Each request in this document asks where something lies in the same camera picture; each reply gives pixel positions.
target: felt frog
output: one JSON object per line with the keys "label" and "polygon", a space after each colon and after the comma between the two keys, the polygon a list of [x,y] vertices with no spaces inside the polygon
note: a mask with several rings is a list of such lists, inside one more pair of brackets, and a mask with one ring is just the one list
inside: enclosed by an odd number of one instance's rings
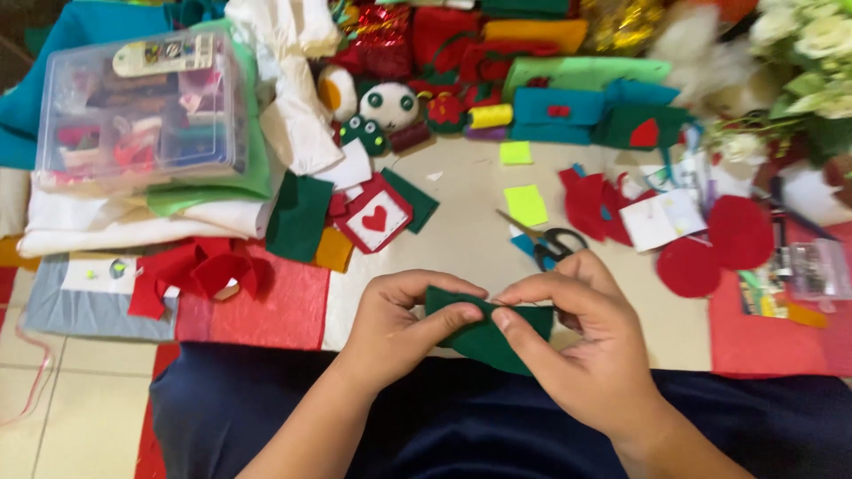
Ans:
{"label": "felt frog", "polygon": [[435,133],[458,133],[467,123],[464,104],[453,95],[439,95],[426,104],[426,124]]}
{"label": "felt frog", "polygon": [[382,134],[382,129],[378,124],[371,120],[365,119],[361,115],[354,115],[340,127],[340,143],[346,145],[355,139],[361,140],[364,144],[364,149],[370,156],[378,156],[384,153],[388,145]]}
{"label": "felt frog", "polygon": [[419,113],[417,97],[404,84],[378,84],[361,97],[361,117],[374,120],[385,133],[402,130],[414,123]]}

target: plastic storage box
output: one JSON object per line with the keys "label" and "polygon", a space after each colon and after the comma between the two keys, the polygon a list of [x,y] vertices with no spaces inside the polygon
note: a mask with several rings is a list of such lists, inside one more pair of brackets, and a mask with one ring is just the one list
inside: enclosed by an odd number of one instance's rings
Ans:
{"label": "plastic storage box", "polygon": [[245,172],[240,70],[224,31],[183,31],[48,58],[35,182],[142,193]]}

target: hand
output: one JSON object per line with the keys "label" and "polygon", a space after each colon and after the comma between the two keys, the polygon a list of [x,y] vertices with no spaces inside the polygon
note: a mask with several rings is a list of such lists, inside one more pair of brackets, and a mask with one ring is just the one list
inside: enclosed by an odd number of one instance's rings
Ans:
{"label": "hand", "polygon": [[423,303],[427,286],[483,299],[488,296],[488,291],[456,276],[421,269],[370,281],[361,295],[349,340],[335,361],[370,394],[378,394],[411,372],[456,330],[483,318],[474,304],[455,303],[418,321],[411,309]]}
{"label": "hand", "polygon": [[550,347],[508,308],[492,317],[545,391],[578,421],[627,441],[653,431],[671,406],[651,379],[636,311],[612,274],[590,250],[559,262],[556,271],[514,283],[494,298],[515,305],[553,300],[584,339],[562,351]]}

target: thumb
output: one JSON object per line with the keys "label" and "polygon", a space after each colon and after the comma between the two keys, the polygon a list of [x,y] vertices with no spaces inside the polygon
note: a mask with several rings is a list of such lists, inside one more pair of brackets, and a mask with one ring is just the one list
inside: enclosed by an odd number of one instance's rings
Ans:
{"label": "thumb", "polygon": [[576,368],[538,335],[521,315],[509,308],[497,308],[491,314],[494,323],[506,337],[509,346],[527,365],[541,384],[549,379],[564,381],[565,375]]}
{"label": "thumb", "polygon": [[471,303],[445,306],[406,329],[405,334],[429,352],[437,343],[470,323],[483,318],[482,311]]}

